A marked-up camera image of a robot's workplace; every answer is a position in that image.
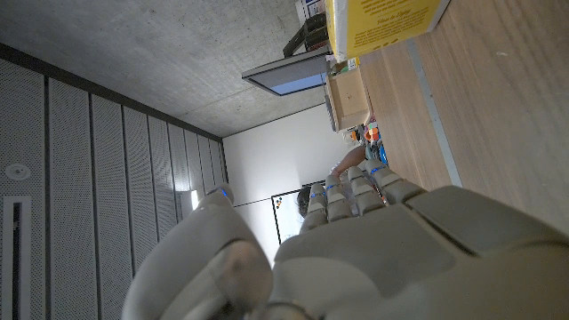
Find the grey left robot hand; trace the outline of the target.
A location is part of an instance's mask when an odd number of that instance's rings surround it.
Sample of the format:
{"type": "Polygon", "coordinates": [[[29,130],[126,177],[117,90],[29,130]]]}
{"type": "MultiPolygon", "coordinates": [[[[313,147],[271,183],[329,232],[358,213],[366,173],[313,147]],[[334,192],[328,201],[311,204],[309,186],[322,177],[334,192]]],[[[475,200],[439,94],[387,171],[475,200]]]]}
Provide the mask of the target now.
{"type": "Polygon", "coordinates": [[[377,160],[315,184],[269,259],[212,189],[141,264],[125,319],[565,319],[568,237],[492,198],[427,191],[377,160]]]}

